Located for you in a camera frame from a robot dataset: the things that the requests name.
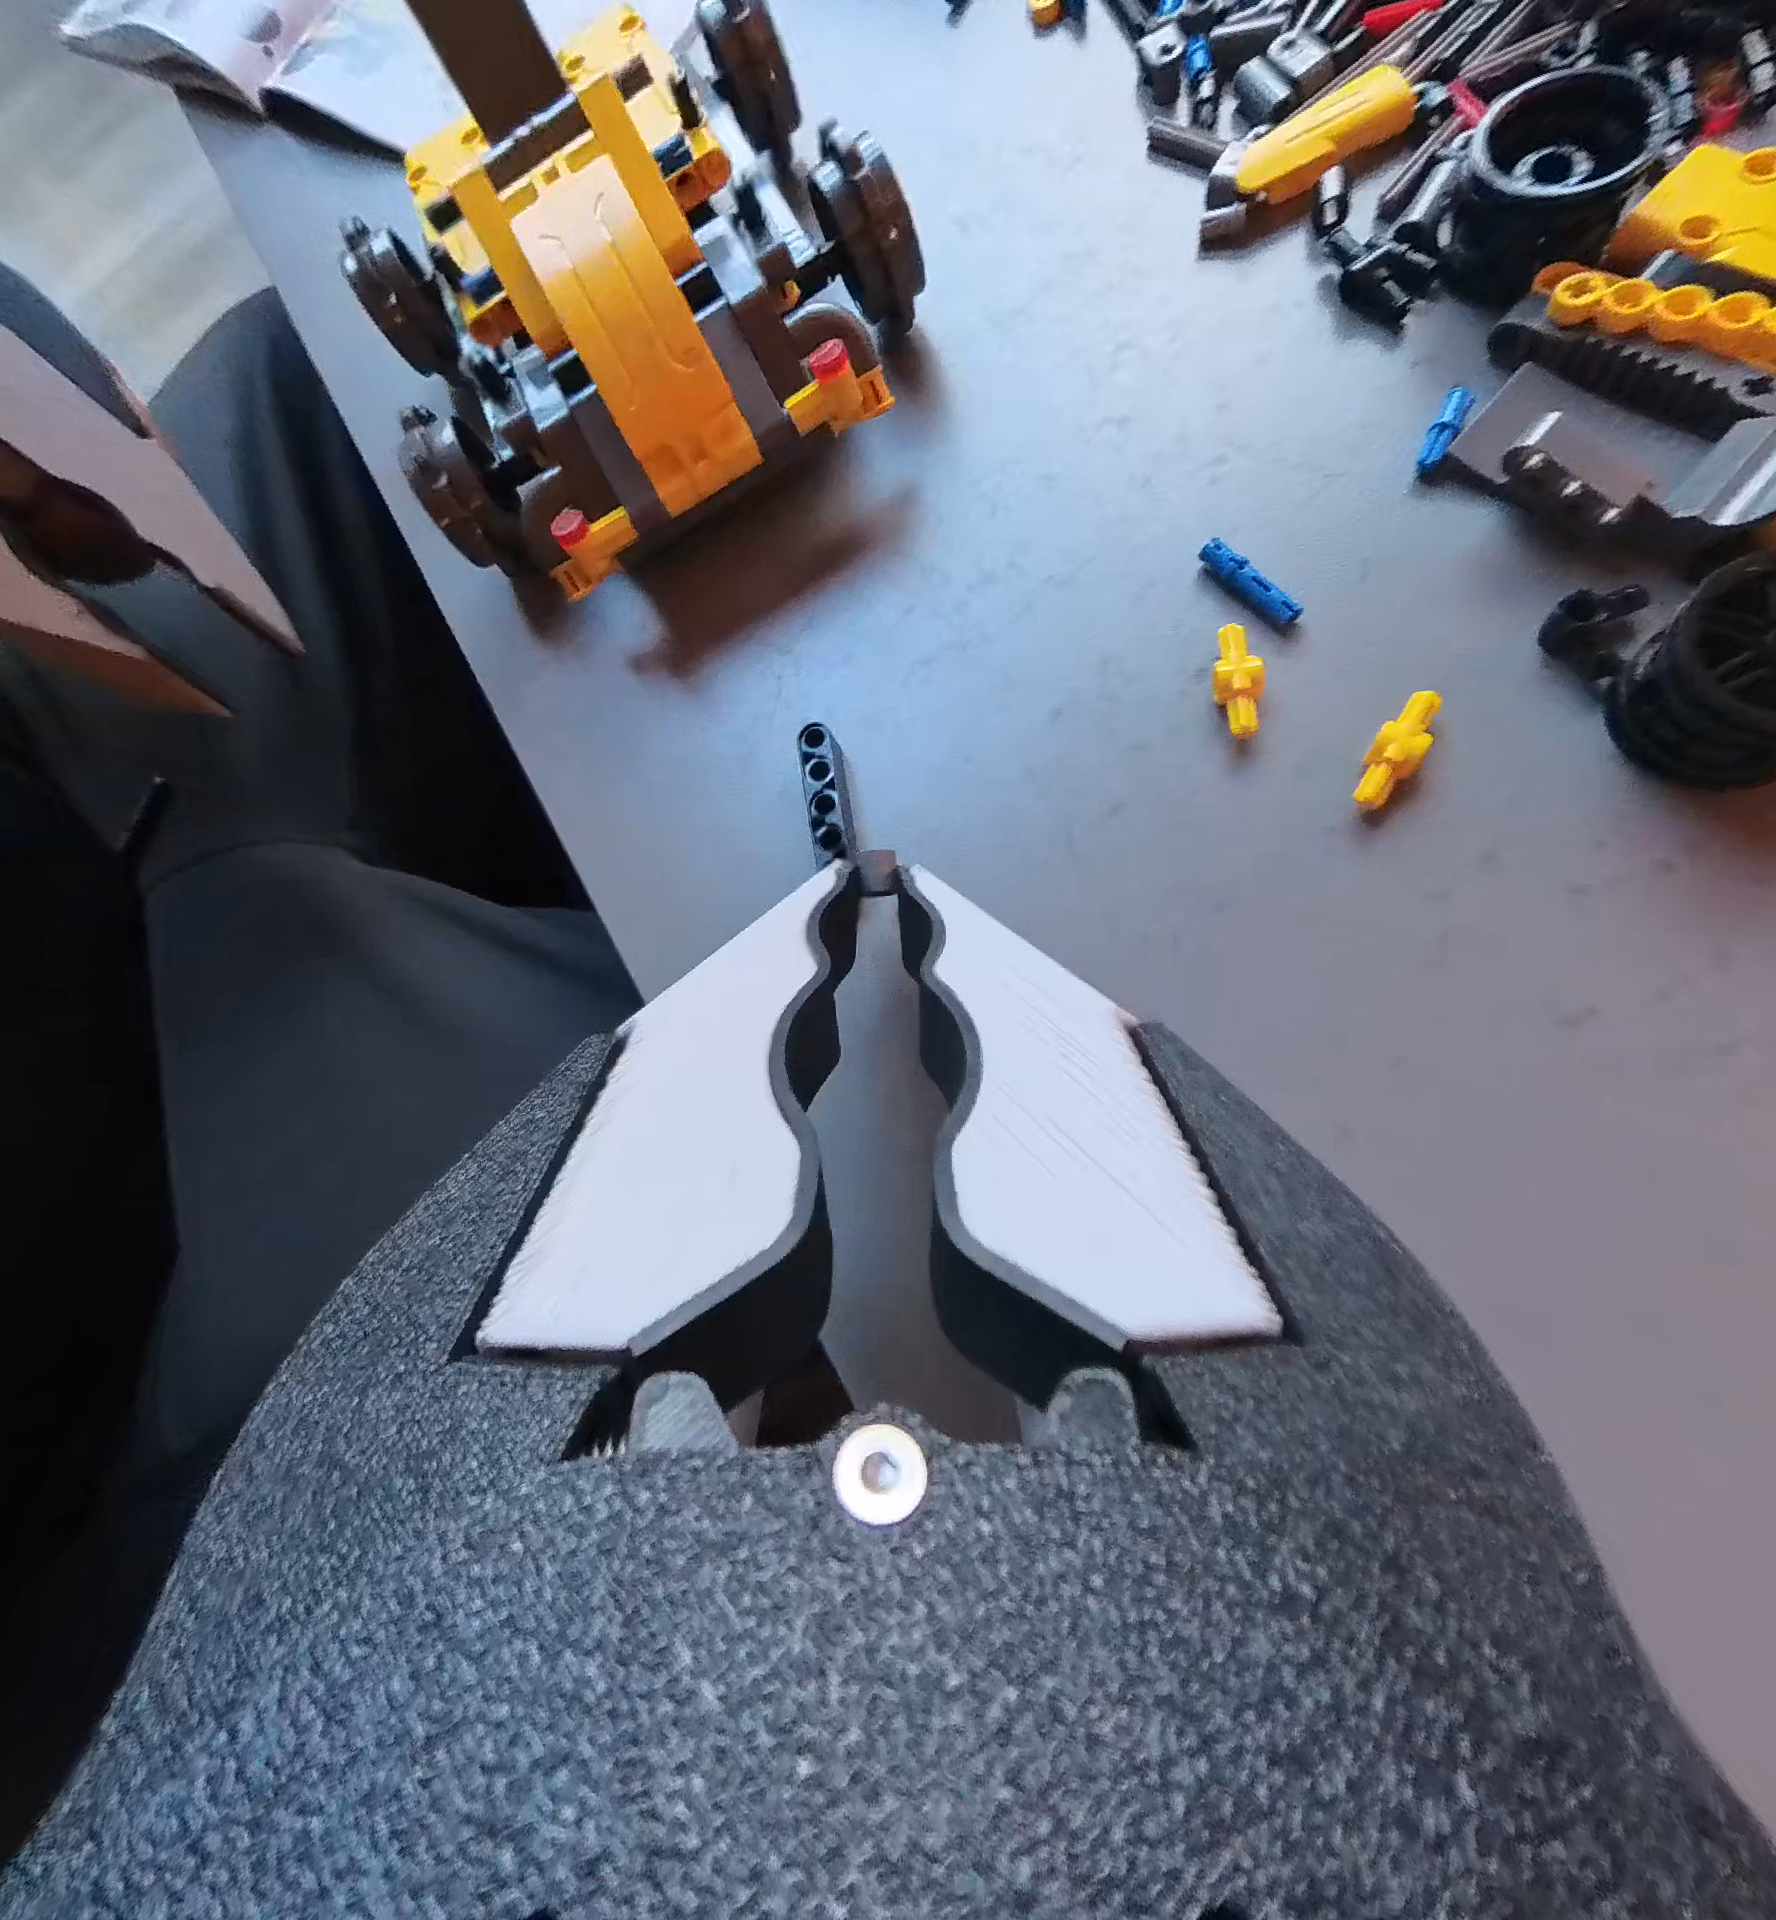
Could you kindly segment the blue brick pin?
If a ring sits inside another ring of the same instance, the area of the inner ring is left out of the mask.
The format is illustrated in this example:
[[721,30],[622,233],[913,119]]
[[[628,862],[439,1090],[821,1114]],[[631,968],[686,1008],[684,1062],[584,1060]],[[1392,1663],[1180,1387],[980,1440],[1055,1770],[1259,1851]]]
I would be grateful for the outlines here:
[[1303,619],[1303,603],[1226,540],[1204,540],[1196,563],[1223,594],[1270,628],[1284,633]]

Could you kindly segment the pile of small brick pieces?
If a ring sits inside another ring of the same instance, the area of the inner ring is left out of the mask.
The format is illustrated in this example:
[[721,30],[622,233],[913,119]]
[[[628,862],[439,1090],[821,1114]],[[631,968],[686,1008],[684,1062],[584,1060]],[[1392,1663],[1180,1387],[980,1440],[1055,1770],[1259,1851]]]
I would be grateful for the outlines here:
[[1575,589],[1536,645],[1645,775],[1776,779],[1776,4],[1108,4],[1198,250],[1307,211],[1331,295],[1399,334],[1491,310],[1501,388],[1414,457],[1696,575]]

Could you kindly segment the grey desk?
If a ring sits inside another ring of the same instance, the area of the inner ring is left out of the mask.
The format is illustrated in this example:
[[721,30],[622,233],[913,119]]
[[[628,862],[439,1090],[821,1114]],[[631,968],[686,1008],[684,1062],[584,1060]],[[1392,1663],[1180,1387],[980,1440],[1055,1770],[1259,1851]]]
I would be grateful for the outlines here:
[[[644,997],[808,868],[794,739],[932,868],[1305,1143],[1453,1292],[1663,1685],[1776,1837],[1776,785],[1643,779],[1534,646],[1593,556],[1418,487],[1486,324],[1339,314],[1300,219],[1196,259],[1132,55],[1023,4],[775,4],[926,260],[893,412],[583,607],[455,555],[396,466],[439,393],[339,223],[396,161],[185,107],[252,250]],[[1198,568],[1219,539],[1284,633]],[[1216,633],[1266,666],[1210,699]],[[1418,689],[1395,799],[1353,791]]]

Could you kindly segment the open instruction booklet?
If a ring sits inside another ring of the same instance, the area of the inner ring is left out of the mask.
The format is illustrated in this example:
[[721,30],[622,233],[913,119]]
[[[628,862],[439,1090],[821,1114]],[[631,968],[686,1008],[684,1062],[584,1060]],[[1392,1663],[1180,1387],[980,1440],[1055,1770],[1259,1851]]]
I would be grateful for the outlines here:
[[463,111],[400,2],[85,2],[58,42],[258,117],[298,108],[395,153]]

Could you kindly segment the person's legs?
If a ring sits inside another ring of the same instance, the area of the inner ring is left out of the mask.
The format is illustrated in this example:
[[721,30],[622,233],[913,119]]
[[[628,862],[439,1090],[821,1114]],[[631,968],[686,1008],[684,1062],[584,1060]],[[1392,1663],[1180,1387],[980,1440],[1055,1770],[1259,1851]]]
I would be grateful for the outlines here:
[[179,1261],[124,1438],[225,1452],[373,1242],[640,997],[274,292],[156,419],[298,658],[167,579],[118,594],[229,718],[148,711],[0,645],[0,773],[139,862]]

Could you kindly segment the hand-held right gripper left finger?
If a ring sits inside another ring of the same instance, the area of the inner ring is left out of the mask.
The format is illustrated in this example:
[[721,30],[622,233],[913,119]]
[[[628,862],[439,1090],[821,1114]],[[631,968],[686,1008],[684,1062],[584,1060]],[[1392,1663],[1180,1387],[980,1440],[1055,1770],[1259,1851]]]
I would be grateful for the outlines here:
[[839,1062],[861,876],[832,862],[625,1022],[525,1217],[475,1346],[765,1387],[832,1287],[805,1116]]

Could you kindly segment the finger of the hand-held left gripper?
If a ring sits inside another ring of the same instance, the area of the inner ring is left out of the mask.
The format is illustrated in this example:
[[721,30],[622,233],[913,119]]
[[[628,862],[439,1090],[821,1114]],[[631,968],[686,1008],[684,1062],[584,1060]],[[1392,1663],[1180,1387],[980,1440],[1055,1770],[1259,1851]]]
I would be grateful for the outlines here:
[[[145,490],[133,520],[149,519],[158,534],[141,537],[142,569],[172,563],[197,579],[197,561],[238,561],[240,549],[184,475]],[[211,718],[232,711],[188,679],[118,620],[79,599],[58,575],[19,547],[0,520],[0,641],[145,706]]]
[[232,537],[240,559],[197,561],[197,579],[172,563],[141,568],[141,537],[158,534],[153,520],[133,520],[145,490],[167,487],[177,475],[199,490],[148,409],[111,366],[99,363],[98,370],[112,403],[0,322],[0,520],[9,539],[112,620],[82,592],[131,586],[164,569],[254,636],[301,658],[302,643],[276,594]]

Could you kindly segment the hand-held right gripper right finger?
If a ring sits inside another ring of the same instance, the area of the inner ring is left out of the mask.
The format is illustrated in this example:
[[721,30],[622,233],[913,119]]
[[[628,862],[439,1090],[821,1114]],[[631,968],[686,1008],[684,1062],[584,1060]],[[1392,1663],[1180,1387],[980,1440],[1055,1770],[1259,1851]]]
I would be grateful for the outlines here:
[[899,868],[897,927],[942,1099],[930,1290],[949,1342],[1009,1392],[1051,1394],[1078,1369],[1278,1340],[1139,1022],[929,868]]

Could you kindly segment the yellow brick toy vehicle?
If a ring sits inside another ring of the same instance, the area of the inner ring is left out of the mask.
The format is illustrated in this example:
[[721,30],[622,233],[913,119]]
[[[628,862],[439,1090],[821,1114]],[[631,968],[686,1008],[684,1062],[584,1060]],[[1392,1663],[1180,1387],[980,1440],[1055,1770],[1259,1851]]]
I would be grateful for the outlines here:
[[477,568],[566,602],[893,407],[926,265],[870,131],[801,105],[770,4],[696,4],[704,55],[615,4],[549,46],[525,4],[406,4],[463,113],[403,157],[421,238],[347,219],[342,271],[449,412],[399,468]]

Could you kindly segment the black brick beam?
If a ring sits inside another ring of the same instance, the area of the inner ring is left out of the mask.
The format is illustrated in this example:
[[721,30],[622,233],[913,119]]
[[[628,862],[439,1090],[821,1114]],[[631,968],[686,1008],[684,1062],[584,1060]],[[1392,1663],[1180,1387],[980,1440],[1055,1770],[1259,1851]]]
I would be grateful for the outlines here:
[[850,779],[841,739],[822,722],[805,722],[795,734],[803,794],[803,824],[819,868],[861,857]]

